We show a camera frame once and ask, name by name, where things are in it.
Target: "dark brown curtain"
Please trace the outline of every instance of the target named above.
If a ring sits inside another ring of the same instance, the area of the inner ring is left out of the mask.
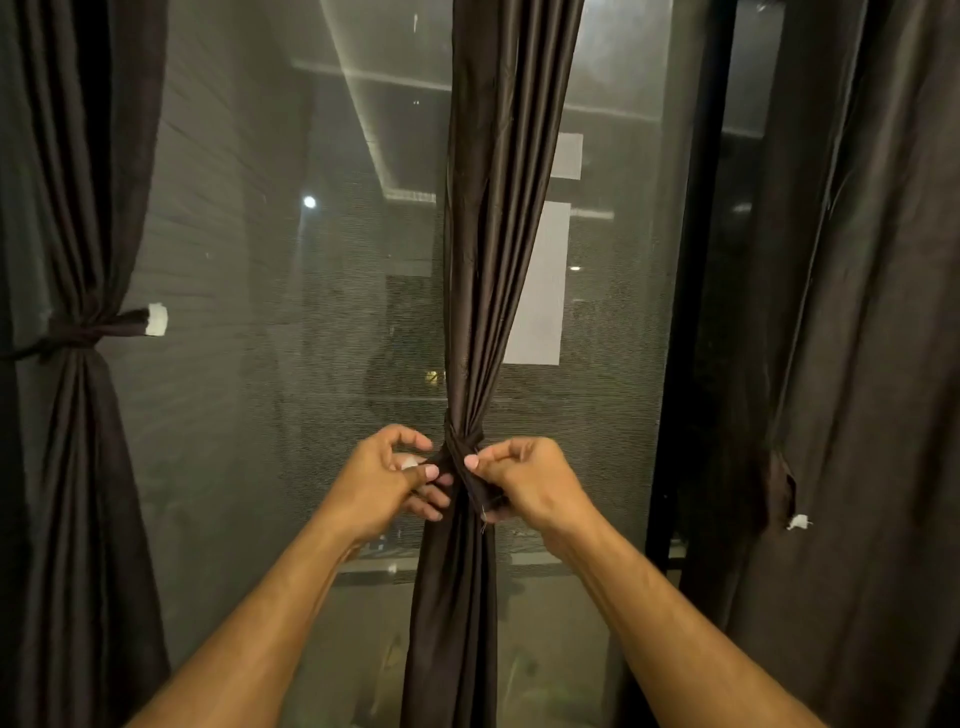
[[[130,456],[103,336],[143,232],[166,52],[165,0],[19,0],[30,143],[56,234],[55,311],[39,355],[56,370],[20,675],[24,726],[119,726],[169,673]]]
[[[493,528],[503,498],[464,468],[533,250],[583,0],[455,0],[444,220],[448,409],[442,460],[453,502],[423,531],[401,724],[493,726]]]
[[[742,467],[684,573],[834,726],[957,724],[957,38],[953,0],[788,7],[720,443]]]

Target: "mesh screen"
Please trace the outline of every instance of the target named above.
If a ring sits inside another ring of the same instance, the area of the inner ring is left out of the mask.
[[[683,189],[704,3],[672,5],[587,1],[562,126],[584,135],[582,178],[547,195],[572,204],[579,268],[561,362],[504,366],[486,420],[489,441],[556,438],[635,543],[682,212],[663,189]],[[130,293],[163,302],[170,325],[101,348],[175,665],[272,564],[356,440],[391,421],[441,436],[450,13],[449,0],[170,2]],[[509,522],[497,536],[501,724],[597,724],[602,620],[536,534]],[[285,725],[396,725],[419,540],[400,517],[345,566]]]

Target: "curtain tie-back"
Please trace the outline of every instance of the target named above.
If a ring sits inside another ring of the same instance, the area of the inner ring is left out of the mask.
[[[464,465],[464,458],[480,449],[483,437],[482,426],[476,427],[466,435],[461,434],[450,421],[450,410],[447,410],[444,416],[444,445],[436,457],[430,460],[440,468],[442,473],[452,473],[456,480],[467,488],[470,505],[478,516],[507,503],[507,497],[502,490],[483,478],[477,477]]]
[[[19,361],[39,356],[47,359],[60,349],[92,349],[104,336],[162,336],[166,328],[167,309],[161,303],[151,303],[90,324],[78,324],[55,315],[50,317],[43,336],[3,358]]]

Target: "finger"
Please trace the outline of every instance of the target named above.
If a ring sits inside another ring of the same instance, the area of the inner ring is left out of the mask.
[[[516,516],[516,511],[512,505],[503,505],[499,508],[494,508],[492,511],[487,511],[483,514],[483,520],[487,523],[503,523],[507,519],[514,518]]]
[[[404,425],[387,425],[375,433],[372,438],[388,448],[392,448],[399,443],[411,445],[416,449],[431,449],[433,447],[429,437]]]
[[[501,486],[507,471],[515,464],[516,461],[511,458],[490,460],[481,459],[479,455],[468,455],[464,458],[464,465],[471,473],[479,475],[489,483],[496,483]]]
[[[444,517],[440,511],[418,497],[408,497],[403,502],[403,507],[415,516],[420,516],[427,521],[439,521]]]
[[[524,451],[533,445],[535,437],[513,437],[502,443],[493,443],[480,450],[477,455],[481,460],[503,460],[508,457],[522,459]]]
[[[416,491],[421,485],[426,485],[440,475],[440,468],[436,465],[417,465],[400,471],[406,481],[407,489]]]
[[[412,455],[409,452],[394,452],[390,458],[390,470],[402,471],[405,468],[415,468],[426,460],[422,455]]]
[[[450,504],[450,496],[435,485],[421,485],[417,489],[417,495],[440,508],[446,508]]]

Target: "fabric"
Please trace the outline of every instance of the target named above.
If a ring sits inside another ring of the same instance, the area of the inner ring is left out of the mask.
[[[494,529],[502,502],[463,458],[483,439],[550,178],[583,0],[455,0],[444,217],[452,503],[423,531],[401,725],[493,726]]]
[[[156,585],[104,335],[121,313],[153,169],[162,0],[17,6],[31,139],[56,230],[42,354],[57,388],[43,459],[20,675],[24,726],[119,726],[169,674]]]
[[[779,343],[746,331],[762,416],[721,444],[753,446],[758,492],[724,490],[760,518],[726,534],[743,546],[708,606],[829,725],[955,724],[960,5],[798,8],[755,220],[755,307]]]

